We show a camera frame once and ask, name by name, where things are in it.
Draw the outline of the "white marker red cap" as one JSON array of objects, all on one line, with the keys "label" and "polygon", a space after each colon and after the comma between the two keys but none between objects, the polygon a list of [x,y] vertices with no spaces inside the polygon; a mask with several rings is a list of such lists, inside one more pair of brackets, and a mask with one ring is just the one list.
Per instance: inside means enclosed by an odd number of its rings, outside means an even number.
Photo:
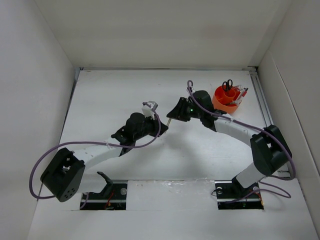
[{"label": "white marker red cap", "polygon": [[240,95],[238,96],[238,100],[242,100],[242,98],[247,94],[247,92],[248,92],[248,88],[244,88],[243,90],[242,90],[242,92],[240,93]]}]

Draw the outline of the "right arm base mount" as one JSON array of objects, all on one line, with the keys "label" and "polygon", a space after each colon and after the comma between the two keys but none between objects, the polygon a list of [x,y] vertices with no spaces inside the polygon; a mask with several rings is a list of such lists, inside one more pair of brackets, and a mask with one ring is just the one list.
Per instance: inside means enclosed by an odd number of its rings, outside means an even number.
[{"label": "right arm base mount", "polygon": [[263,210],[264,205],[256,182],[248,188],[236,188],[231,180],[217,180],[211,195],[219,210]]}]

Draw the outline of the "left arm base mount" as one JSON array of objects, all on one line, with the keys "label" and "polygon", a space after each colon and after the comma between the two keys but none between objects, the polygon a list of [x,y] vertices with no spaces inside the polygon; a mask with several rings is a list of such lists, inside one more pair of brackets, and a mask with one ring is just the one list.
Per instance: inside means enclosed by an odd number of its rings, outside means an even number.
[{"label": "left arm base mount", "polygon": [[124,211],[127,207],[127,180],[112,180],[105,173],[98,171],[86,175],[80,184],[82,211]]}]

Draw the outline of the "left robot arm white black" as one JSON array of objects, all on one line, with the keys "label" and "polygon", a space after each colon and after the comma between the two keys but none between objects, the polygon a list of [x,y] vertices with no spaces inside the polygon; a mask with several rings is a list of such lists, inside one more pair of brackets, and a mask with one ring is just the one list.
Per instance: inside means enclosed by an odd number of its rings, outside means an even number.
[{"label": "left robot arm white black", "polygon": [[86,143],[86,148],[71,151],[65,145],[59,146],[40,180],[59,202],[70,200],[76,193],[93,192],[100,198],[111,194],[111,180],[99,171],[102,181],[85,171],[113,158],[118,158],[132,149],[144,137],[154,139],[161,136],[168,127],[155,114],[132,113],[125,125],[117,130],[106,142]]}]

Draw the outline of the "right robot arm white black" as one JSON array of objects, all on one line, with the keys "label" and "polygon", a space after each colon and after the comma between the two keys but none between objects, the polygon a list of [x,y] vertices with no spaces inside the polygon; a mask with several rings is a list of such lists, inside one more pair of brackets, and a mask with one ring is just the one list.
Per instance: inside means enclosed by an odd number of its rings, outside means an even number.
[{"label": "right robot arm white black", "polygon": [[292,153],[278,127],[258,128],[231,119],[225,111],[214,107],[205,90],[194,91],[189,97],[180,97],[166,116],[181,122],[198,119],[204,127],[237,139],[251,148],[252,163],[231,180],[234,202],[252,195],[257,182],[273,177],[279,168],[292,161]]}]

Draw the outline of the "black handled scissors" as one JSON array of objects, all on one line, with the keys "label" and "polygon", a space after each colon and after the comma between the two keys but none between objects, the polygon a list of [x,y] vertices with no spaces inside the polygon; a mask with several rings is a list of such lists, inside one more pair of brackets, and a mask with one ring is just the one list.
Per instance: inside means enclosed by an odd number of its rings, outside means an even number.
[{"label": "black handled scissors", "polygon": [[222,83],[221,87],[225,92],[230,91],[232,89],[232,87],[233,87],[233,80],[232,79],[228,79],[228,80],[224,81]]}]

